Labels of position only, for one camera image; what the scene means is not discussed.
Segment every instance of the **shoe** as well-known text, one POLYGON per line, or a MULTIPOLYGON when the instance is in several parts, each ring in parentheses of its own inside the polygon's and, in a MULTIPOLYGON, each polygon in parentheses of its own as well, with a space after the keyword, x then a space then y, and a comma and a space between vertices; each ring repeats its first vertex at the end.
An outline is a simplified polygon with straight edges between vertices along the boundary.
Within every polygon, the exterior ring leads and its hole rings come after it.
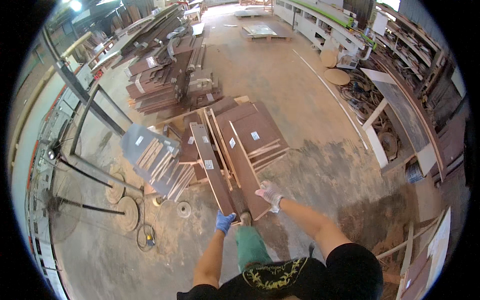
POLYGON ((242 226, 252 226, 252 215, 250 212, 241 213, 240 221, 242 226))

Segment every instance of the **blue glove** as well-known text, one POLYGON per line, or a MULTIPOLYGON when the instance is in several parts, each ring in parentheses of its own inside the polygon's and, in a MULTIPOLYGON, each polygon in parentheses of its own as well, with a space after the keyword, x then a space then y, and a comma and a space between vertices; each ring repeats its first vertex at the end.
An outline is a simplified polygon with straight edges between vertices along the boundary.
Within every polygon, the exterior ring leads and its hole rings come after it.
POLYGON ((235 213, 231 213, 228 216, 224 216, 223 213, 220 210, 218 210, 218 213, 216 214, 215 230, 220 229, 221 231, 223 231, 223 233, 225 233, 225 235, 227 235, 227 232, 230 229, 230 225, 232 224, 236 216, 237 214, 235 213))

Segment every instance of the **hand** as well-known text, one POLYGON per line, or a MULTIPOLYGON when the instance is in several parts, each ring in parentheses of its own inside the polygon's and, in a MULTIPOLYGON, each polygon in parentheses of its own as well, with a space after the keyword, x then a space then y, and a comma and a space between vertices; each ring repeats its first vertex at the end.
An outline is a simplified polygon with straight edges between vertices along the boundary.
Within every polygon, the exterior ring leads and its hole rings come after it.
POLYGON ((276 184, 271 183, 267 180, 262 181, 260 189, 255 191, 255 195, 264 198, 265 201, 271 204, 271 212, 278 213, 278 211, 280 210, 280 200, 282 200, 283 195, 282 191, 276 184))
POLYGON ((232 224, 233 220, 237 214, 231 213, 228 216, 224 216, 223 213, 218 210, 218 213, 216 214, 216 226, 215 230, 219 229, 227 235, 228 230, 230 229, 230 225, 232 224))

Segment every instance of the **workshop floor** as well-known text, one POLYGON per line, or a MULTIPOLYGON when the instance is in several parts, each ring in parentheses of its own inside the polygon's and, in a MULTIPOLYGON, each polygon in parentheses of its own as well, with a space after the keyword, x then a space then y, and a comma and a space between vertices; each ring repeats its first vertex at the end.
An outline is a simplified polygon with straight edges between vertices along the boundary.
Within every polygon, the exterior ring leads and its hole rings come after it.
MULTIPOLYGON (((204 14, 208 46, 204 64, 220 78, 224 95, 263 101, 291 147, 288 155, 262 171, 259 179, 277 183, 285 196, 324 212, 352 241, 374 252, 403 241, 403 231, 398 233, 396 225, 402 228, 410 218, 423 221, 437 215, 440 201, 429 179, 418 187, 406 185, 403 171, 380 175, 366 135, 368 150, 325 86, 292 51, 322 76, 324 68, 310 42, 300 34, 294 34, 290 43, 247 42, 240 36, 241 25, 253 24, 256 19, 237 20, 231 13, 236 9, 238 5, 218 6, 204 14)), ((289 27, 276 17, 261 21, 289 27)), ((128 108, 127 82, 123 67, 108 70, 99 81, 134 122, 154 125, 155 115, 143 117, 128 108)), ((96 101, 124 129, 128 127, 101 96, 96 101)), ((119 137, 92 115, 87 117, 81 139, 82 156, 87 160, 106 171, 121 172, 133 185, 143 184, 123 159, 119 137)), ((105 199, 102 185, 76 177, 86 204, 114 207, 105 199)), ((139 196, 128 189, 126 195, 139 196)), ((185 190, 180 201, 190 203, 192 214, 180 218, 176 204, 165 202, 154 225, 156 246, 149 252, 140 251, 136 231, 122 232, 115 217, 82 212, 72 235, 54 245, 70 298, 174 299, 177 291, 188 291, 193 268, 213 234, 217 204, 208 184, 185 190)), ((144 209, 145 223, 151 224, 158 208, 151 201, 138 202, 140 224, 144 209)), ((308 255, 311 239, 283 213, 268 213, 256 226, 273 260, 308 255)), ((221 283, 239 272, 234 234, 232 228, 225 239, 221 283)), ((322 259, 318 249, 314 257, 322 259)))

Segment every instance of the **gold embroidery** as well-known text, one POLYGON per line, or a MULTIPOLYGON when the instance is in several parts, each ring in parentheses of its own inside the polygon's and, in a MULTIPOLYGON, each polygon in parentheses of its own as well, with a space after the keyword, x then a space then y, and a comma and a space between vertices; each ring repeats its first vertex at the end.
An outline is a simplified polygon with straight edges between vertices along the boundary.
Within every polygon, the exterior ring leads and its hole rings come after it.
POLYGON ((245 279, 245 281, 247 281, 247 283, 250 286, 252 286, 249 282, 251 280, 252 283, 255 284, 255 286, 257 288, 266 289, 266 290, 282 288, 282 287, 285 287, 285 286, 289 285, 290 283, 291 284, 295 283, 298 275, 296 277, 294 277, 294 274, 300 273, 300 271, 305 266, 305 263, 307 262, 308 258, 305 258, 305 261, 300 266, 302 260, 303 259, 300 258, 298 260, 285 262, 283 265, 280 265, 280 266, 265 265, 265 266, 261 266, 261 267, 258 267, 258 268, 250 269, 249 271, 243 272, 243 278, 245 279), (290 272, 284 272, 283 276, 281 276, 279 278, 280 280, 272 281, 272 282, 267 280, 265 282, 262 282, 261 275, 259 274, 258 271, 269 271, 272 275, 277 275, 281 271, 285 271, 285 267, 287 266, 287 264, 292 264, 291 271, 290 272))

